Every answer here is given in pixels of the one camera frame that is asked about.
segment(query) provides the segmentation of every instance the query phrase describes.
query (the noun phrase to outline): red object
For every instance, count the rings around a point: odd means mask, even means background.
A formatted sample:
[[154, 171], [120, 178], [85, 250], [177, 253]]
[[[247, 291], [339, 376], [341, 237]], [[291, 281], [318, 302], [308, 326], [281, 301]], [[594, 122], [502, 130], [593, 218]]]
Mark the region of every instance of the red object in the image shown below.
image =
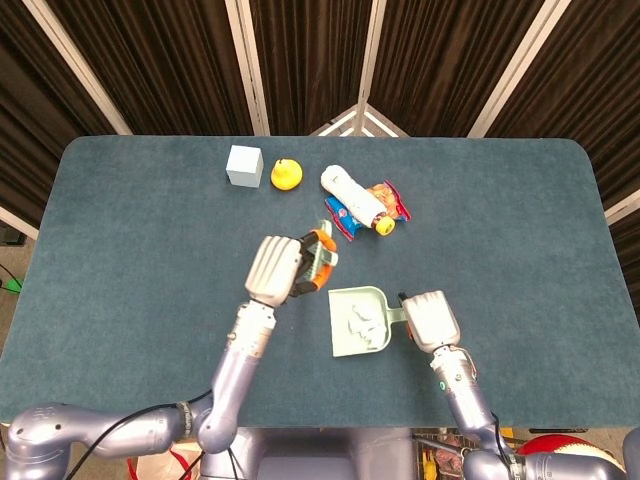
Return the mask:
[[555, 452], [559, 448], [575, 443], [590, 445], [592, 447], [595, 446], [586, 440], [582, 440], [578, 437], [572, 437], [571, 435], [551, 434], [542, 435], [541, 437], [529, 440], [518, 449], [518, 453], [520, 455], [529, 455], [531, 453]]
[[[187, 462], [187, 460], [182, 455], [174, 452], [173, 450], [169, 450], [169, 453], [173, 455], [173, 458], [180, 462], [180, 465], [182, 465], [182, 468], [184, 468], [184, 471], [186, 472], [187, 468], [189, 468], [189, 462]], [[127, 467], [129, 468], [129, 475], [131, 476], [131, 479], [138, 480], [138, 474], [136, 473], [136, 469], [133, 468], [133, 462], [130, 458], [127, 458]], [[185, 480], [191, 480], [191, 472], [189, 472]]]

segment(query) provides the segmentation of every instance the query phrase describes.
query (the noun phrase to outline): table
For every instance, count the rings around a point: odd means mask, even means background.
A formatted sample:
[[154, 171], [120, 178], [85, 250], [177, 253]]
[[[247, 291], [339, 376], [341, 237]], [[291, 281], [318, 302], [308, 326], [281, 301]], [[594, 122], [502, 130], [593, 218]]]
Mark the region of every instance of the table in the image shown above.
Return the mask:
[[[262, 148], [259, 189], [225, 176]], [[303, 184], [269, 185], [298, 159]], [[391, 180], [413, 214], [386, 238], [336, 233], [328, 288], [391, 300], [442, 289], [504, 425], [640, 423], [640, 331], [589, 159], [567, 140], [105, 136], [65, 151], [0, 360], [0, 420], [61, 401], [129, 411], [209, 386], [261, 239], [329, 218], [319, 178]], [[331, 356], [326, 290], [292, 299], [241, 411], [245, 426], [445, 426], [400, 325], [379, 354]]]

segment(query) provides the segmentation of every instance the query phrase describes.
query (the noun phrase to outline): snack bag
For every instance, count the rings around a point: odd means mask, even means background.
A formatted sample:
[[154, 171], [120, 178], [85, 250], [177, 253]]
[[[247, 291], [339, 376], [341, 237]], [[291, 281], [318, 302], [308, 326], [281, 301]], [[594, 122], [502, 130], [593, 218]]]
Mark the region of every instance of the snack bag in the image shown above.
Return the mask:
[[[411, 214], [402, 202], [402, 197], [388, 180], [367, 188], [367, 191], [384, 204], [387, 208], [387, 214], [396, 222], [411, 220]], [[325, 205], [334, 223], [349, 241], [353, 240], [357, 230], [365, 226], [356, 220], [336, 197], [328, 197], [325, 200]]]

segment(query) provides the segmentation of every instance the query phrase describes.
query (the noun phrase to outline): floor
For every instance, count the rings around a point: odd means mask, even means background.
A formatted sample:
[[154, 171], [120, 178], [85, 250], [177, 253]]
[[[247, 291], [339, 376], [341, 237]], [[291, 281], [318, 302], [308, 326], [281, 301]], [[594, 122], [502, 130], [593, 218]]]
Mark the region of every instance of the floor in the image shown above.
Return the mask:
[[[26, 276], [27, 267], [33, 252], [34, 242], [28, 240], [26, 245], [22, 247], [0, 247], [0, 263], [7, 267], [18, 278]], [[4, 272], [1, 273], [4, 281], [7, 279]], [[4, 345], [5, 339], [11, 326], [11, 319], [18, 301], [18, 295], [10, 294], [4, 290], [0, 290], [0, 353]], [[622, 462], [622, 441], [629, 431], [628, 428], [612, 428], [612, 429], [591, 429], [585, 434], [577, 434], [594, 445], [612, 453], [619, 462]], [[0, 427], [0, 433], [4, 439], [7, 438], [7, 430]], [[527, 430], [515, 430], [514, 436], [520, 439], [528, 439], [532, 436]], [[85, 451], [81, 445], [74, 445], [72, 464], [75, 464]], [[5, 457], [0, 451], [0, 472], [4, 472]], [[120, 460], [101, 460], [91, 457], [78, 475], [74, 477], [76, 480], [107, 480], [107, 479], [127, 479], [126, 463]]]

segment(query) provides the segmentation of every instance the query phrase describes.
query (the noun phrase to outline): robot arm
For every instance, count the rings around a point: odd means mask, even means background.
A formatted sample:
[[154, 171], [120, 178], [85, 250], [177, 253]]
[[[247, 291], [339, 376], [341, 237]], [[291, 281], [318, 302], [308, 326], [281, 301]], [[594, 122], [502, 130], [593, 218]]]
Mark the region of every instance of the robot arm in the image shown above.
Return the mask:
[[[556, 453], [515, 455], [497, 430], [496, 419], [478, 386], [471, 356], [457, 347], [460, 328], [444, 293], [399, 296], [416, 344], [434, 356], [431, 368], [438, 376], [460, 433], [482, 447], [464, 457], [467, 480], [627, 478], [615, 465], [598, 457]], [[640, 428], [627, 435], [624, 448], [628, 478], [640, 480]]]
[[[266, 237], [262, 242], [245, 284], [251, 300], [238, 309], [212, 380], [212, 393], [192, 404], [180, 403], [136, 416], [106, 436], [95, 449], [96, 455], [112, 458], [160, 453], [172, 442], [193, 433], [206, 453], [229, 448], [236, 434], [238, 411], [275, 327], [274, 309], [284, 303], [289, 294], [304, 293], [293, 292], [292, 288], [296, 289], [293, 282], [305, 273], [313, 260], [307, 247], [314, 241], [330, 240], [322, 232], [314, 232], [301, 240]], [[302, 284], [304, 291], [313, 291], [314, 285], [318, 286], [313, 281], [307, 282], [311, 287]], [[71, 443], [92, 445], [121, 419], [119, 414], [61, 403], [23, 412], [9, 429], [7, 480], [63, 479]]]

